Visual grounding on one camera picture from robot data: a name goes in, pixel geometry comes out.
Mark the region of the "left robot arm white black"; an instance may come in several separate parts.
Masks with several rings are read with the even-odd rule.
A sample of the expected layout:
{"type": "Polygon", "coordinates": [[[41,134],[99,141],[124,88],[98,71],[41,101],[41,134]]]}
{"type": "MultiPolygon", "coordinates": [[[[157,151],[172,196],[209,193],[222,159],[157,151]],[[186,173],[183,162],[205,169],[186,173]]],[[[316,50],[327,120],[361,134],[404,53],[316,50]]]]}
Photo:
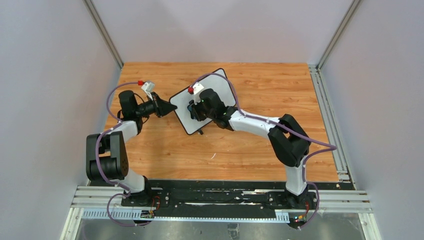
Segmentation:
{"type": "Polygon", "coordinates": [[[138,94],[125,90],[118,95],[121,106],[116,126],[104,133],[86,137],[86,175],[91,181],[104,181],[123,188],[129,202],[141,206],[151,204],[154,196],[146,176],[129,166],[126,142],[142,131],[144,120],[151,115],[164,117],[177,106],[152,92],[150,100],[138,103],[138,94]]]}

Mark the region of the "white whiteboard with black frame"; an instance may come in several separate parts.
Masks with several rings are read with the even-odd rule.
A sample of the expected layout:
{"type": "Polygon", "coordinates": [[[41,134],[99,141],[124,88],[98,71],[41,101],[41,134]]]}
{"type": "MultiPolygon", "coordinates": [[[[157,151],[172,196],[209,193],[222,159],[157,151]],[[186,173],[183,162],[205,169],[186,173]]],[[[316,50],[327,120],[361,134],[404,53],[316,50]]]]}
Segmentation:
{"type": "MultiPolygon", "coordinates": [[[[235,106],[236,100],[233,94],[233,91],[229,83],[222,77],[226,77],[227,74],[223,68],[219,68],[214,71],[214,75],[209,75],[198,81],[205,89],[214,90],[220,100],[226,106],[235,106]]],[[[203,121],[197,121],[191,118],[191,114],[188,110],[189,102],[193,99],[193,96],[189,94],[188,88],[184,88],[177,94],[170,97],[169,102],[175,106],[177,109],[174,111],[178,120],[180,121],[184,131],[188,135],[196,133],[199,129],[203,128],[207,124],[211,123],[213,120],[207,118],[203,121]]]]}

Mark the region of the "blue and black eraser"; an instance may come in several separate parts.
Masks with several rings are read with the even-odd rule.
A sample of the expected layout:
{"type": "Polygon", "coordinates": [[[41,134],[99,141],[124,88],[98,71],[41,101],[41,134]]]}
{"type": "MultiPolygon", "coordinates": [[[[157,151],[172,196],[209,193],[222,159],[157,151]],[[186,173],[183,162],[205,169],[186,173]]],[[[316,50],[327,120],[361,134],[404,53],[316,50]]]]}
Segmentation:
{"type": "Polygon", "coordinates": [[[190,118],[191,119],[196,120],[196,121],[199,121],[199,117],[198,117],[197,111],[195,109],[195,102],[194,102],[194,100],[190,100],[189,101],[189,104],[187,106],[187,110],[190,113],[190,118]]]}

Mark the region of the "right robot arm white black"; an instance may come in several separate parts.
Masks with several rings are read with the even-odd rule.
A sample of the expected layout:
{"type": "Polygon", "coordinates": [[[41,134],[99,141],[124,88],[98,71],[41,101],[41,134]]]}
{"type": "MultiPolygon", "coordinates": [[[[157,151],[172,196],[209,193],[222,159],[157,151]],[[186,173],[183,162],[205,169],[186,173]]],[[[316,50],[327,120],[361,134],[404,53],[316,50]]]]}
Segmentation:
{"type": "Polygon", "coordinates": [[[242,131],[268,139],[277,159],[286,173],[286,198],[288,202],[305,200],[308,185],[305,177],[305,160],[311,143],[299,134],[304,133],[293,116],[264,117],[245,112],[236,106],[225,105],[211,88],[188,88],[193,97],[187,107],[190,117],[197,121],[211,119],[219,128],[242,131]]]}

